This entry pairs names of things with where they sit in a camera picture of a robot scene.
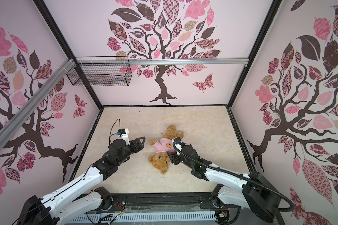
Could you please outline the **brown teddy bear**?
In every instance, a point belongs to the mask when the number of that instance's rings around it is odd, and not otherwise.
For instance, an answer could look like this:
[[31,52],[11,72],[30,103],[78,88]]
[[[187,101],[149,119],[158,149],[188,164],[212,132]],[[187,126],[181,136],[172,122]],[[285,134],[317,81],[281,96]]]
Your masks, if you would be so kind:
[[155,153],[148,157],[148,162],[161,174],[166,174],[169,169],[169,153],[174,153],[175,149],[172,140],[175,138],[183,138],[184,132],[178,131],[176,126],[171,124],[163,133],[162,138],[152,139],[150,145],[155,148]]

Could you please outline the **pink knitted bear sweater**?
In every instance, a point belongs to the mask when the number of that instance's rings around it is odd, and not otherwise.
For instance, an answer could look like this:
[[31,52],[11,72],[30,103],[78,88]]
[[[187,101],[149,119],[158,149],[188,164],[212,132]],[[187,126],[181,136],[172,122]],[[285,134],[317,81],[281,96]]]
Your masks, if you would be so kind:
[[173,148],[172,140],[168,138],[161,138],[159,140],[153,139],[152,146],[155,148],[156,153],[176,151]]

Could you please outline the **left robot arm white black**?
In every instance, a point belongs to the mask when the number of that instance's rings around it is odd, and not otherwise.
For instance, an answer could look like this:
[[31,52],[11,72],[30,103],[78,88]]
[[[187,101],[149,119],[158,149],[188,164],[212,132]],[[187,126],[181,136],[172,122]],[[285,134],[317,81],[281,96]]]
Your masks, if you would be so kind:
[[96,188],[86,196],[84,192],[112,176],[133,153],[143,150],[145,140],[145,137],[132,141],[127,138],[114,140],[108,151],[81,176],[41,198],[32,196],[26,200],[14,224],[65,225],[89,211],[110,209],[112,195],[104,187]]

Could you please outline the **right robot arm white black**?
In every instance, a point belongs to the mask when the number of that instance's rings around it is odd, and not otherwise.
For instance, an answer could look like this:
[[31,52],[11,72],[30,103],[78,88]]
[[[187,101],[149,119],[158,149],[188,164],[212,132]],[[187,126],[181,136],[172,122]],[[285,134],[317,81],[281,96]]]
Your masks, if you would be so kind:
[[200,180],[217,183],[212,192],[213,204],[236,205],[250,209],[259,219],[272,223],[278,212],[279,192],[258,172],[238,173],[220,168],[200,158],[191,145],[173,142],[174,152],[169,153],[172,164],[184,164]]

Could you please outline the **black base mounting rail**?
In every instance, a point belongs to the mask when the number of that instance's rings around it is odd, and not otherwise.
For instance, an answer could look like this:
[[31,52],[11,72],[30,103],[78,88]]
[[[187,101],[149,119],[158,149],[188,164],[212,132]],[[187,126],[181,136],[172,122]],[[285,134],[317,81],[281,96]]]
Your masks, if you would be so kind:
[[243,207],[243,203],[230,200],[220,203],[218,197],[211,192],[182,192],[182,193],[115,193],[112,194],[112,204],[115,210],[119,209],[151,209],[156,206],[166,207],[192,207],[198,206],[200,210],[218,211],[221,209]]

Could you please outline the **back aluminium rail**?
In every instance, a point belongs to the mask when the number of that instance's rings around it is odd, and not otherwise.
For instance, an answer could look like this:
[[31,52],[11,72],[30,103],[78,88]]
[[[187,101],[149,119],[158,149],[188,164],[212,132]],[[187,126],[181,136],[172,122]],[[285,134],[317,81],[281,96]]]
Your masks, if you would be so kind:
[[124,59],[124,60],[77,60],[79,64],[114,64],[128,65],[191,65],[191,64],[247,64],[247,58],[211,58],[211,59]]

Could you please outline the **aluminium rail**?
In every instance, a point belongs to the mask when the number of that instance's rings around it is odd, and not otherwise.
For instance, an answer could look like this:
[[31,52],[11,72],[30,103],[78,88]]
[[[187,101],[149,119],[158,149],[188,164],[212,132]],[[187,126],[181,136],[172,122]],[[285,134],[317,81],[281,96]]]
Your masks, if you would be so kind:
[[191,64],[247,64],[247,58],[211,58],[211,59],[124,59],[124,60],[77,60],[79,64],[114,64],[128,65],[191,65]]
[[32,96],[25,105],[9,120],[8,124],[0,130],[0,151],[29,118],[31,113],[39,106],[40,102],[49,94],[50,90],[75,66],[72,59],[67,59],[58,67],[47,82]]

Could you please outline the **left aluminium rail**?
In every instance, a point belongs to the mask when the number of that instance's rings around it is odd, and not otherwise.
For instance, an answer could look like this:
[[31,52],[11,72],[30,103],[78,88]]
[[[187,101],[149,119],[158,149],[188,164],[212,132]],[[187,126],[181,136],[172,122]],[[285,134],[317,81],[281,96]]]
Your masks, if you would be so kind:
[[8,124],[0,130],[0,151],[29,118],[31,113],[39,106],[40,102],[49,94],[50,90],[75,66],[72,59],[67,59],[58,67],[47,82],[32,96],[25,105],[9,120]]

